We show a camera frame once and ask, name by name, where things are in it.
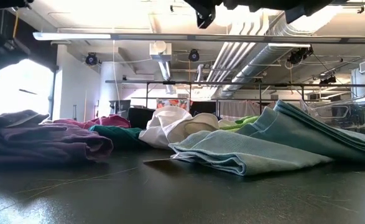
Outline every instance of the white ceiling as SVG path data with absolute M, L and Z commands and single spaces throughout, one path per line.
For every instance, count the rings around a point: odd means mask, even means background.
M 184 34 L 225 34 L 227 27 L 218 26 L 214 22 L 207 29 L 196 27 L 194 10 L 183 0 L 35 0 L 34 12 L 23 11 L 21 18 L 38 30 L 59 32 L 154 32 Z M 217 11 L 217 20 L 236 19 L 233 11 Z M 315 35 L 360 35 L 365 36 L 365 12 L 356 14 L 356 10 L 338 14 L 330 23 L 318 30 Z M 185 63 L 187 52 L 198 49 L 200 61 L 215 60 L 223 43 L 210 42 L 172 42 L 172 68 L 197 68 L 198 63 Z M 82 53 L 95 52 L 96 49 L 107 49 L 108 52 L 98 54 L 101 60 L 111 60 L 113 43 L 106 40 L 78 41 L 73 43 Z M 117 41 L 116 46 L 123 49 L 126 60 L 144 60 L 149 57 L 149 41 Z M 332 55 L 320 57 L 324 62 L 339 60 L 339 55 L 365 56 L 365 45 L 314 45 L 315 54 Z M 357 57 L 343 57 L 345 61 Z M 306 62 L 318 62 L 310 57 Z M 341 65 L 327 64 L 328 69 Z M 137 73 L 151 73 L 159 70 L 154 61 L 135 63 Z M 321 65 L 300 65 L 292 70 L 294 82 L 304 82 L 317 76 L 326 69 Z M 349 73 L 349 67 L 341 69 L 341 73 Z M 284 66 L 267 70 L 265 82 L 290 81 L 290 71 Z

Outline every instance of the light fixture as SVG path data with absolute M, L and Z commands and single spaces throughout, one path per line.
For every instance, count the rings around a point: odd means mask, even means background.
M 285 44 L 285 43 L 269 43 L 268 44 L 269 47 L 305 47 L 305 48 L 309 48 L 311 47 L 310 44 Z
M 36 40 L 86 40 L 86 39 L 110 39 L 110 34 L 63 34 L 34 32 Z

